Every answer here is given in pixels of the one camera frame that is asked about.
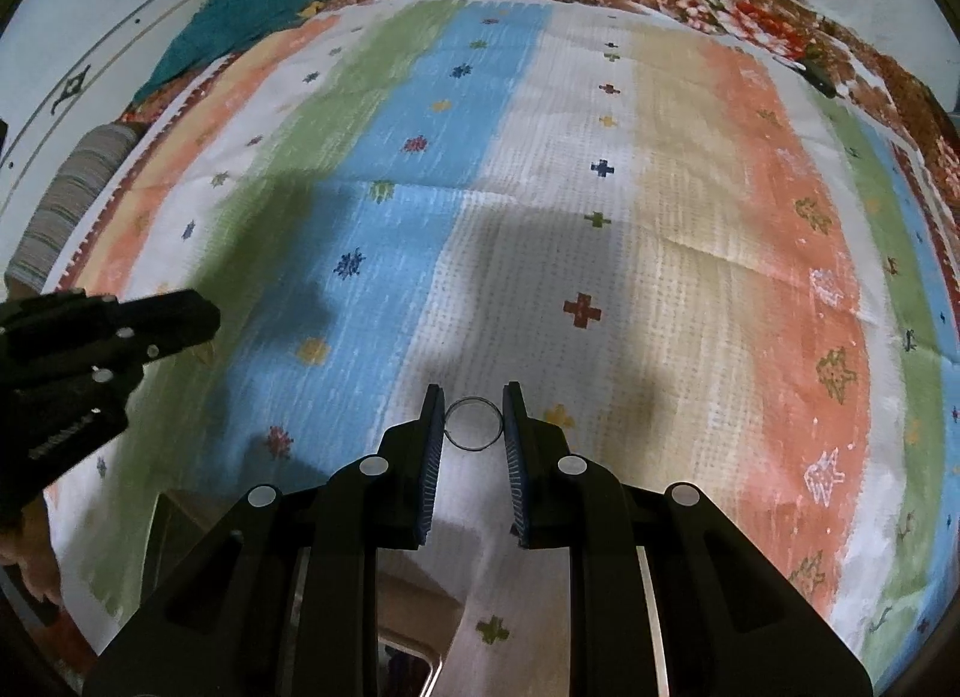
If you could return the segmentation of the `person's left hand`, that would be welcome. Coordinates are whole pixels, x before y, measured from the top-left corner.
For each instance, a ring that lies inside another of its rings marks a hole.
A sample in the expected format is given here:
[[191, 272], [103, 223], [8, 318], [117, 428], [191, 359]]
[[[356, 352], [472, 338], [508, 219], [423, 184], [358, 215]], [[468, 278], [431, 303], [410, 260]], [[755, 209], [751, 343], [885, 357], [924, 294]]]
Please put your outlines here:
[[46, 499], [39, 495], [21, 510], [18, 525], [2, 527], [2, 564], [16, 566], [26, 590], [37, 601], [62, 605], [62, 577], [50, 541]]

